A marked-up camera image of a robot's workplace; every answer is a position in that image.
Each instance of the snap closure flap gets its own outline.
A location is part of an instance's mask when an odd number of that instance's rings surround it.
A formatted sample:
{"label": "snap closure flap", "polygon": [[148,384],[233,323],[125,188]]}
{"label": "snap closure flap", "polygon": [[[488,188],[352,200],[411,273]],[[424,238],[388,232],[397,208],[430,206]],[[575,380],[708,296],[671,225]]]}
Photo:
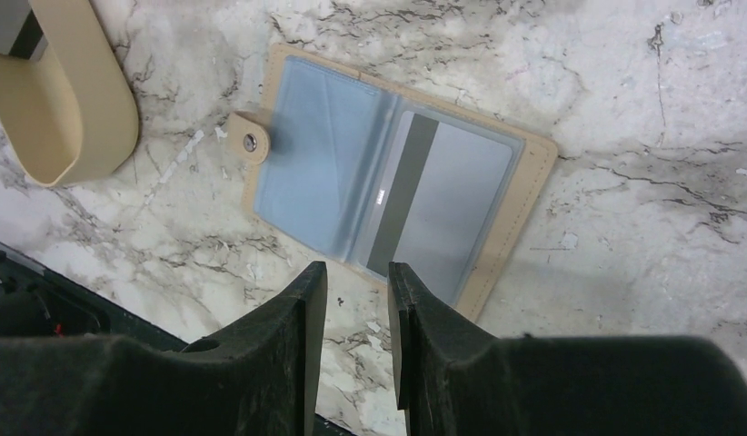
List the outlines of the snap closure flap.
{"label": "snap closure flap", "polygon": [[251,164],[260,164],[269,154],[269,134],[252,121],[253,114],[232,112],[226,121],[226,142],[237,155]]}

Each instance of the beige container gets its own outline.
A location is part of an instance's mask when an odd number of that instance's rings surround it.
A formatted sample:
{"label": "beige container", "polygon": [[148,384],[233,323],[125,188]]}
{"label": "beige container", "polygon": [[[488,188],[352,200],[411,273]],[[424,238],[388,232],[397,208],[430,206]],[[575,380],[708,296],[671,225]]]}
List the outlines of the beige container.
{"label": "beige container", "polygon": [[130,88],[87,0],[30,0],[47,40],[38,62],[0,54],[0,120],[42,186],[113,172],[135,148]]}

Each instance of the beige leather cover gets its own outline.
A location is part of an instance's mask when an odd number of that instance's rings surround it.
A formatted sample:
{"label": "beige leather cover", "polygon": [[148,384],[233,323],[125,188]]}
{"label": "beige leather cover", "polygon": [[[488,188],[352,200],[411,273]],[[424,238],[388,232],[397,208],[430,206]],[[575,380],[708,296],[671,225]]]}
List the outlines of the beige leather cover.
{"label": "beige leather cover", "polygon": [[43,186],[104,177],[135,148],[138,112],[87,0],[29,0],[48,46],[39,62],[0,54],[0,120]]}
{"label": "beige leather cover", "polygon": [[[500,203],[499,212],[494,218],[486,242],[481,248],[475,266],[467,279],[467,283],[464,285],[464,289],[460,293],[459,300],[454,306],[454,309],[466,318],[472,321],[477,320],[478,315],[480,315],[483,309],[483,305],[489,297],[489,293],[499,280],[507,256],[510,254],[515,240],[518,238],[518,233],[523,228],[523,223],[526,221],[526,217],[532,210],[537,195],[542,189],[550,170],[553,168],[556,156],[558,155],[556,144],[549,139],[502,123],[493,118],[480,115],[407,87],[386,82],[381,78],[373,77],[353,68],[325,60],[322,57],[306,53],[288,45],[273,45],[269,54],[269,63],[264,78],[264,92],[262,94],[262,112],[254,115],[253,118],[257,119],[262,125],[269,124],[271,113],[277,100],[280,79],[283,75],[284,61],[287,56],[302,57],[316,64],[332,68],[339,73],[347,74],[355,79],[372,84],[373,86],[402,95],[408,100],[429,105],[438,111],[450,114],[469,123],[523,138],[524,148],[521,159],[515,168],[515,173],[510,181],[507,192]],[[242,149],[243,147],[243,134],[239,132],[238,134],[229,132],[229,143],[235,150],[237,148]],[[259,165],[249,164],[245,177],[243,207],[253,215],[258,174]],[[346,266],[356,270],[363,277],[372,279],[369,274],[357,270],[352,265]],[[374,282],[381,289],[386,287],[385,283]]]}

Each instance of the wallet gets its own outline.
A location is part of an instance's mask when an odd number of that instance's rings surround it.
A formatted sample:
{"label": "wallet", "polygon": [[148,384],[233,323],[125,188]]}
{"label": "wallet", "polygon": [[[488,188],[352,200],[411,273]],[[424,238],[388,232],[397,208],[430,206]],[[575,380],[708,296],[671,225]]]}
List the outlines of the wallet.
{"label": "wallet", "polygon": [[384,288],[406,262],[475,321],[556,144],[288,45],[256,114],[232,113],[244,209]]}

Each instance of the white marble tabletop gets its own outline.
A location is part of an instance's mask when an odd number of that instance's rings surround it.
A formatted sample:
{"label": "white marble tabletop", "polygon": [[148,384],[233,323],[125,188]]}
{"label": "white marble tabletop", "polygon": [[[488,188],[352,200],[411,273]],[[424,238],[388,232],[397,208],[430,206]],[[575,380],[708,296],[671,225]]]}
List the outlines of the white marble tabletop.
{"label": "white marble tabletop", "polygon": [[[224,121],[285,41],[559,143],[484,329],[704,335],[747,378],[747,0],[93,3],[140,142],[42,189],[0,124],[0,241],[186,341],[282,290],[320,256],[242,213]],[[404,434],[385,295],[329,274],[317,410]]]}

